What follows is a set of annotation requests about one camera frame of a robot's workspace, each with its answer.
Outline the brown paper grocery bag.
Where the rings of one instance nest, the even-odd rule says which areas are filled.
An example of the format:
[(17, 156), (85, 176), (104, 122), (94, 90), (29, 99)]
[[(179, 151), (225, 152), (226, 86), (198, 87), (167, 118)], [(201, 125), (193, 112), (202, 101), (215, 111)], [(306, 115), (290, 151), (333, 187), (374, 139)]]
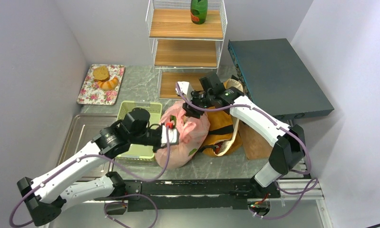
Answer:
[(227, 114), (226, 111), (213, 111), (206, 114), (210, 127), (199, 152), (210, 157), (222, 157), (234, 153), (242, 146), (238, 133), (238, 118)]

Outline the pink plastic bag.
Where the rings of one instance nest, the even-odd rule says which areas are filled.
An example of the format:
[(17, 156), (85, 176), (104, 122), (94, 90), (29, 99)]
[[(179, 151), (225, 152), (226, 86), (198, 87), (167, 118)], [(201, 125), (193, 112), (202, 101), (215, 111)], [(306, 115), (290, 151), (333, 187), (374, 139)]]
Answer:
[(160, 167), (167, 165), (168, 169), (184, 166), (196, 154), (206, 139), (210, 122), (206, 114), (199, 119), (185, 116), (182, 108), (183, 100), (175, 102), (161, 116), (160, 124), (172, 122), (179, 132), (179, 144), (170, 146), (170, 156), (167, 158), (167, 148), (157, 150), (156, 162)]

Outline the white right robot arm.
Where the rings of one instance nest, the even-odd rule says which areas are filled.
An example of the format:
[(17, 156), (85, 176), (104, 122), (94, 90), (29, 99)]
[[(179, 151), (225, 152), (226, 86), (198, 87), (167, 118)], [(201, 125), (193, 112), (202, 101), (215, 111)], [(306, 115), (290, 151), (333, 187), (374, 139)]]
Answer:
[(258, 107), (243, 93), (240, 83), (224, 84), (214, 72), (199, 81), (202, 86), (199, 91), (187, 81), (176, 83), (176, 93), (185, 101), (186, 116), (200, 118), (205, 112), (225, 111), (251, 127), (272, 147), (268, 162), (252, 178), (258, 187), (269, 187), (307, 156), (303, 129), (289, 126)]

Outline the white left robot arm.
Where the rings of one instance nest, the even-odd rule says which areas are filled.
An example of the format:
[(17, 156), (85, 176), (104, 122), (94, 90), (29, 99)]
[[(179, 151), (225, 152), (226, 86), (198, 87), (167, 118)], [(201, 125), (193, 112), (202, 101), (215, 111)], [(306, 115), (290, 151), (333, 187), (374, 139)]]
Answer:
[(146, 109), (135, 108), (103, 128), (79, 152), (53, 170), (33, 179), (20, 179), (17, 186), (31, 223), (37, 227), (46, 225), (63, 211), (88, 200), (125, 196), (125, 182), (115, 171), (89, 182), (78, 181), (101, 164), (113, 162), (132, 145), (152, 146), (156, 151), (179, 143), (180, 134), (171, 123), (150, 124), (149, 120)]

